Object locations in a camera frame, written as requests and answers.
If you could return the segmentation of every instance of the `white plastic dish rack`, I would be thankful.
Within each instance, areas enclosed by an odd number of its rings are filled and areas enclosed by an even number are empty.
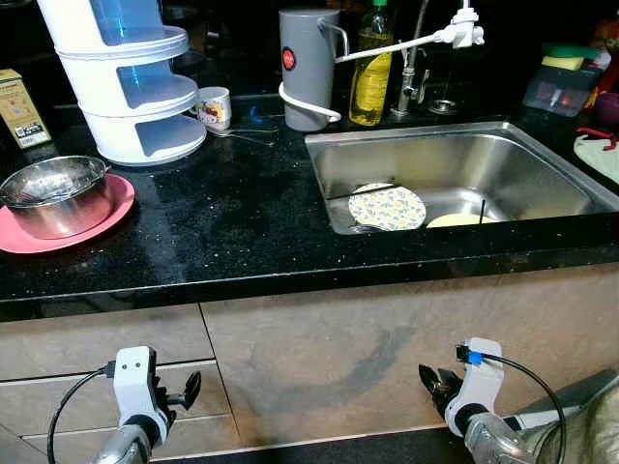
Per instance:
[[[206,130],[180,113],[197,86],[172,73],[189,49],[185,30],[164,26],[157,0],[39,0],[79,107],[108,160],[150,165],[197,149]]]

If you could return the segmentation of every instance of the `black granite countertop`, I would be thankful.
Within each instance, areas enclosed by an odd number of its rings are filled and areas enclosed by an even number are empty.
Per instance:
[[[237,105],[254,114],[255,101]],[[303,135],[273,113],[263,119],[281,127],[275,148],[209,137],[164,166],[114,167],[136,191],[120,223],[51,253],[1,252],[0,321],[619,261],[618,214],[338,235]],[[509,120],[619,192],[573,155],[574,120],[528,109]],[[70,127],[26,158],[56,155],[96,155],[88,129]]]

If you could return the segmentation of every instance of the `pink plate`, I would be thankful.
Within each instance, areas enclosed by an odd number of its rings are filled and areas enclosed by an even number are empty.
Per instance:
[[[24,232],[6,206],[0,208],[0,249],[9,253],[43,253],[79,244],[109,229],[129,211],[135,190],[129,181],[115,174],[107,174],[107,181],[116,201],[111,215],[92,229],[66,239],[36,239]]]

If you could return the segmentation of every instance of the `white mug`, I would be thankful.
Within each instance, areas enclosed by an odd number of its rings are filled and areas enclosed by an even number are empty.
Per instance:
[[[225,131],[230,127],[232,109],[230,91],[225,87],[203,87],[197,91],[197,100],[190,113],[207,128]]]

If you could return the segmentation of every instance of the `stainless steel sink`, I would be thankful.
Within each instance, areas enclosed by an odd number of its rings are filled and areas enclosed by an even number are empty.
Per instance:
[[[426,223],[450,213],[498,220],[619,211],[619,196],[516,126],[476,123],[306,137],[331,224],[355,233],[346,195],[374,182],[416,192]]]

